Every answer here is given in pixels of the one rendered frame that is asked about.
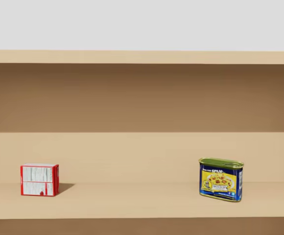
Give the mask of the red and white carton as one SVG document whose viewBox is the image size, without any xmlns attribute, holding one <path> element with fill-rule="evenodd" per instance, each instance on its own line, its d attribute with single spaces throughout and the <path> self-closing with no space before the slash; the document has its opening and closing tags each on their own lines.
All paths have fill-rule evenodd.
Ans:
<svg viewBox="0 0 284 235">
<path fill-rule="evenodd" d="M 58 164 L 23 164 L 20 177 L 23 196 L 54 197 L 59 194 Z"/>
</svg>

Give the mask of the green and blue rectangular can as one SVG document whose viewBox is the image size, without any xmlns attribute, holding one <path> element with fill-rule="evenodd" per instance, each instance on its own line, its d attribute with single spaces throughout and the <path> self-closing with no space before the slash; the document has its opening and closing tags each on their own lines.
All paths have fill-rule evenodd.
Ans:
<svg viewBox="0 0 284 235">
<path fill-rule="evenodd" d="M 241 201 L 244 163 L 217 158 L 201 158 L 199 164 L 200 195 L 224 201 Z"/>
</svg>

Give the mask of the pale wooden shelf unit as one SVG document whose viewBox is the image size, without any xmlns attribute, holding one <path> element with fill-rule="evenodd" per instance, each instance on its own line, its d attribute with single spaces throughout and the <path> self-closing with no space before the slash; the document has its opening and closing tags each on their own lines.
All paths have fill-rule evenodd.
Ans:
<svg viewBox="0 0 284 235">
<path fill-rule="evenodd" d="M 241 201 L 201 158 L 244 163 Z M 284 52 L 0 50 L 0 235 L 284 235 Z"/>
</svg>

